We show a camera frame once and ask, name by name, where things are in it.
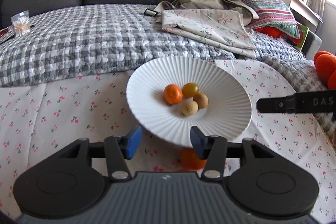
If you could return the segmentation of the small brown kiwi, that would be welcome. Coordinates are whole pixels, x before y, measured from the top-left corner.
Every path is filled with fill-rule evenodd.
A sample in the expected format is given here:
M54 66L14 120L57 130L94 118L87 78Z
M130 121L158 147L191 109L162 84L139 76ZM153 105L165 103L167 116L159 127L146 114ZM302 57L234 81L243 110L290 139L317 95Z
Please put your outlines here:
M208 97L203 93L197 93L193 96L193 101L198 104L198 109L204 109L209 104Z
M198 112L198 104L195 101L183 102L181 106L181 112L184 116L189 117L195 115Z

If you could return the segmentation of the red and floral pouch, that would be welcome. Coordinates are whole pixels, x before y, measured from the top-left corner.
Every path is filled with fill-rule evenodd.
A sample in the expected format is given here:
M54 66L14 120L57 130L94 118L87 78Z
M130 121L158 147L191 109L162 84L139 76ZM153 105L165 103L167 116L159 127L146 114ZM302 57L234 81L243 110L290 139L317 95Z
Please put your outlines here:
M0 31L0 43L12 39L15 36L14 30L12 27L6 27Z

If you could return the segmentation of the green red book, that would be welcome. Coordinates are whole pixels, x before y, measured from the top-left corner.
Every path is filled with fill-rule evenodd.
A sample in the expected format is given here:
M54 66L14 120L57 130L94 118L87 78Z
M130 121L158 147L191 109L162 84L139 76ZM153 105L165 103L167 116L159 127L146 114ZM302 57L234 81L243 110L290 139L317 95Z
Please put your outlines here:
M298 31L299 31L299 38L289 38L289 43L295 47L298 51L301 51L303 49L304 43L306 41L306 38L309 33L309 28L307 26L304 26L302 24L297 24Z

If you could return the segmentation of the orange plush toy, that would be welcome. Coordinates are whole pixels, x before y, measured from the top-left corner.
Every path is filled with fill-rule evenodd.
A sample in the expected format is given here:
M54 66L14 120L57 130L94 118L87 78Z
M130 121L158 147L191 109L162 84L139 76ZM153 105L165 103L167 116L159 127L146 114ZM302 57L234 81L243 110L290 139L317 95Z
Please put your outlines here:
M336 89L336 57L327 51L318 51L314 56L317 74L328 89Z

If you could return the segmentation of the striped colourful pillow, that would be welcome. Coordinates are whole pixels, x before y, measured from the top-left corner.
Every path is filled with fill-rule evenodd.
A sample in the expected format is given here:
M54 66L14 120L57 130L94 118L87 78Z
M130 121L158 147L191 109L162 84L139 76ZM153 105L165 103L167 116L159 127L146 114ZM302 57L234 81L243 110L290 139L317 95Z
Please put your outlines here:
M249 24L252 29L266 26L277 28L292 38L299 38L297 22L283 0L240 0L258 15Z

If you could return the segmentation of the dark green yellow tomato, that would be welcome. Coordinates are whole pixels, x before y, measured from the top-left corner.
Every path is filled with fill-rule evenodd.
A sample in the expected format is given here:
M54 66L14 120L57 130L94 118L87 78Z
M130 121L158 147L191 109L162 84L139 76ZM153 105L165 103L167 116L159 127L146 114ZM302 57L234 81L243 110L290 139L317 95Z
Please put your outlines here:
M197 93L199 93L199 87L196 83L186 83L182 87L182 94L184 98L193 98L193 96Z

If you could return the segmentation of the grey checked blanket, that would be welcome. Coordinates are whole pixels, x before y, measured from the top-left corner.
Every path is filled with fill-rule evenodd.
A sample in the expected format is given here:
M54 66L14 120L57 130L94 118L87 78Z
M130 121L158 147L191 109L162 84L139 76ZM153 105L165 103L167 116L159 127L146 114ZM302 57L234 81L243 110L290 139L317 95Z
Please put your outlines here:
M144 5L90 5L58 9L30 18L31 31L1 38L1 86L14 87L138 68L152 59L245 59L163 31Z

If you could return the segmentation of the beige canvas bag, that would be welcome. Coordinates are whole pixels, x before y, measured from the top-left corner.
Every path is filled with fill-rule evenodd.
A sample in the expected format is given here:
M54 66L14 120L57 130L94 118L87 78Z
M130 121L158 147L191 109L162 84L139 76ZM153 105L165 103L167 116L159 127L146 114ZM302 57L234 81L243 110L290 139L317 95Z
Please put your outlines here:
M251 23L253 19L258 19L257 12L251 7L247 6L241 0L174 0L161 1L155 12L162 12L164 10L177 9L208 9L208 10L233 10L240 12L243 15L244 25Z

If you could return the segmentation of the red plush cushion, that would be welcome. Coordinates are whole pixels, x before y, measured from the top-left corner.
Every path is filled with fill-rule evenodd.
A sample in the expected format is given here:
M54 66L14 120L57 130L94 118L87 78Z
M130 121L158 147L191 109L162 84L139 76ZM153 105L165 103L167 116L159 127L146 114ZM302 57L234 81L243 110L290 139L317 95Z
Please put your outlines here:
M285 35L285 33L282 30L279 30L278 28L271 27L271 26L255 28L254 31L260 32L262 34L266 34L273 38L281 38Z

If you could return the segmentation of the white ribbed plate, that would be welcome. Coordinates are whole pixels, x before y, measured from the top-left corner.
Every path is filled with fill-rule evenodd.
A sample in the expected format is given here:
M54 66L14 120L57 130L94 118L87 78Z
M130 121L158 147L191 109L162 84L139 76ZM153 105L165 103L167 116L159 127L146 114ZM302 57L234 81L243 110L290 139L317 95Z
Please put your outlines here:
M209 104L193 115L182 112L183 97L176 105L167 103L163 92L171 84L182 88L194 83ZM197 126L205 135L234 140L249 126L250 98L240 82L215 64L191 57L164 57L137 68L126 87L129 108L139 123L153 135L170 143L191 147L190 129Z

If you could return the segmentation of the clear bag of cotton swabs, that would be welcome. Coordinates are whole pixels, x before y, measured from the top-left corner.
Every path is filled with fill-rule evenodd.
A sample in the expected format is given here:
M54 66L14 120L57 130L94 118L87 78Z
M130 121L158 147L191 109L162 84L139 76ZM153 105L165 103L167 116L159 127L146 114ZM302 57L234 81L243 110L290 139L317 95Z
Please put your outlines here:
M16 37L20 37L30 32L30 17L28 10L12 16L11 22Z

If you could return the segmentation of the orange mandarin front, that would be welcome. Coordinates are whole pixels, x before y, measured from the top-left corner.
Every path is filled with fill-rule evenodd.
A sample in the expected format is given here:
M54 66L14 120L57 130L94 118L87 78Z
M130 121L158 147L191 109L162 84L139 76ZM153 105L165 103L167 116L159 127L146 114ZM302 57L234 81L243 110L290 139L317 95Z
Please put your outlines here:
M197 154L192 148L183 148L179 153L179 160L184 169L187 170L200 170L205 167L206 160L198 158Z

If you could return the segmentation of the orange mandarin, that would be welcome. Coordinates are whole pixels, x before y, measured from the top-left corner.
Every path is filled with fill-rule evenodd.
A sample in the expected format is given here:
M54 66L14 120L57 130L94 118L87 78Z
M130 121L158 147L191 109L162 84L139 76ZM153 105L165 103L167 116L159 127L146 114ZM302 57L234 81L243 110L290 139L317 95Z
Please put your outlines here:
M206 160L198 158L197 154L192 148L183 148L179 153L179 160L184 169L187 170L200 170L205 167Z
M164 88L163 98L169 105L177 105L183 98L181 88L176 84L169 84Z

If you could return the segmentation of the cherry print tablecloth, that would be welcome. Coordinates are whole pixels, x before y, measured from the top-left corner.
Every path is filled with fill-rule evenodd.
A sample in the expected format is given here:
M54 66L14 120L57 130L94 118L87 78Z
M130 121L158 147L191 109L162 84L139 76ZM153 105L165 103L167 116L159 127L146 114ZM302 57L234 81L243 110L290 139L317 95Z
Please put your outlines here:
M335 221L335 149L312 115L259 114L259 98L284 97L295 91L289 81L264 63L216 60L246 89L253 105L249 127L234 142L253 138L309 171L318 181L319 198L312 215L320 223ZM125 98L131 72L78 77L21 88L1 88L1 211L16 219L16 178L78 138L103 141L125 135L136 124ZM185 171L179 148L148 132L135 157L136 171Z

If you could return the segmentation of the floral folded cloth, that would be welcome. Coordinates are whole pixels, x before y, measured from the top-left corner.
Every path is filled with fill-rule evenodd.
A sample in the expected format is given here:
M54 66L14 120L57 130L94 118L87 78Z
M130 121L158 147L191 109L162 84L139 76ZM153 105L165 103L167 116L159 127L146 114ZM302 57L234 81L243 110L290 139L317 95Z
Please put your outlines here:
M243 15L234 10L165 10L161 29L238 55L256 59L256 46L244 27Z

